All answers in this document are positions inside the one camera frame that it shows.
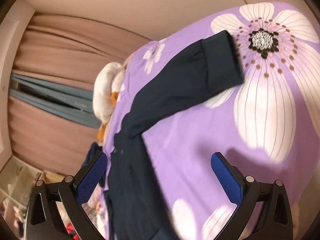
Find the dark navy jacket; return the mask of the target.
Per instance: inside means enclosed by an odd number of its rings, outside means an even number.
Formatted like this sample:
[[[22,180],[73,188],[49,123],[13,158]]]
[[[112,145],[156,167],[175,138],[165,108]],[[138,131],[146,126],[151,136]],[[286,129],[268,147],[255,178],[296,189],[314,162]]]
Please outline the dark navy jacket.
[[[177,239],[143,133],[244,81],[232,36],[221,31],[175,55],[135,96],[114,135],[105,201],[110,239]]]

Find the folded navy clothes stack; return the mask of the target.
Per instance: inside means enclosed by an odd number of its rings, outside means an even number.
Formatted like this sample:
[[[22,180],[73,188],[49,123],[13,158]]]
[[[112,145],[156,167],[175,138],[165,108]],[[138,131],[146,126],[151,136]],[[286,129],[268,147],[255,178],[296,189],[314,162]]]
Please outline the folded navy clothes stack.
[[[102,152],[102,151],[103,151],[103,148],[97,142],[93,142],[87,152],[87,155],[86,155],[85,160],[82,163],[81,167],[85,167],[94,158],[94,156],[97,153]],[[99,181],[100,187],[105,187],[105,181],[106,181],[106,172],[104,172],[103,176],[101,177],[101,179]]]

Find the red garment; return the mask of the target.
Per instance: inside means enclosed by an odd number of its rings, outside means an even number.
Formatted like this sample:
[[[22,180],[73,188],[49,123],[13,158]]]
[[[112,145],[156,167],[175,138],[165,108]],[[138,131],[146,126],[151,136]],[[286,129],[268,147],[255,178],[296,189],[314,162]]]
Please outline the red garment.
[[[73,239],[73,240],[80,240],[78,234],[76,233],[74,227],[72,226],[71,222],[69,222],[66,226],[66,230],[69,234],[69,236]]]

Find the plaid grey white cloth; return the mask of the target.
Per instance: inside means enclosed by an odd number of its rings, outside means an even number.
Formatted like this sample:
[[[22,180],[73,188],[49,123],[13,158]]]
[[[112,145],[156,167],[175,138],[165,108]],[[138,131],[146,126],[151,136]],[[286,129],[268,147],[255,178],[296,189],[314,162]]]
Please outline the plaid grey white cloth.
[[[88,202],[82,204],[82,208],[85,213],[88,215],[89,219],[93,224],[97,224],[98,221],[104,222],[105,215],[101,205],[101,192],[102,188],[100,185],[97,185],[90,196]]]

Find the purple floral bed sheet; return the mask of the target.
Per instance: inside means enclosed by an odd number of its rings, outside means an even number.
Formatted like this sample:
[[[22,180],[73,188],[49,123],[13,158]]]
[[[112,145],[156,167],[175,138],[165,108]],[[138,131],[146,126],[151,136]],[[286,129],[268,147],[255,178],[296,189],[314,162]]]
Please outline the purple floral bed sheet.
[[[212,14],[132,54],[104,151],[108,157],[102,199],[121,129],[136,94],[180,51],[227,31],[244,81],[209,100],[160,120],[142,135],[177,239],[216,239],[236,210],[210,164],[220,152],[244,176],[284,183],[292,214],[319,162],[319,33],[307,17],[283,2],[242,5]],[[254,229],[258,202],[239,239]]]

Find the white plush duck toy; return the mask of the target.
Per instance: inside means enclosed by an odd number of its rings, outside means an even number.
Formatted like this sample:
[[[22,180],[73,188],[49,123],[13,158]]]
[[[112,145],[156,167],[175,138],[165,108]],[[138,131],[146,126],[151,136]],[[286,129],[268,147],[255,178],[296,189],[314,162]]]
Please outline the white plush duck toy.
[[[101,126],[98,131],[98,144],[102,145],[107,124],[116,106],[121,85],[125,75],[125,67],[120,63],[108,63],[97,75],[93,90],[93,112]]]

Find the pink curtain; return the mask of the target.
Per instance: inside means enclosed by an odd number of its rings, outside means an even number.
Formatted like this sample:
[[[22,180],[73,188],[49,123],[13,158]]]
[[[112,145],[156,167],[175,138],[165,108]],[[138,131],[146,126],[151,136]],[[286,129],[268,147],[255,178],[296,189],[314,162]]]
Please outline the pink curtain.
[[[36,14],[17,49],[12,73],[58,88],[92,91],[99,72],[123,63],[149,40],[84,18]],[[91,128],[8,97],[12,152],[26,163],[63,175],[75,174],[97,136]]]

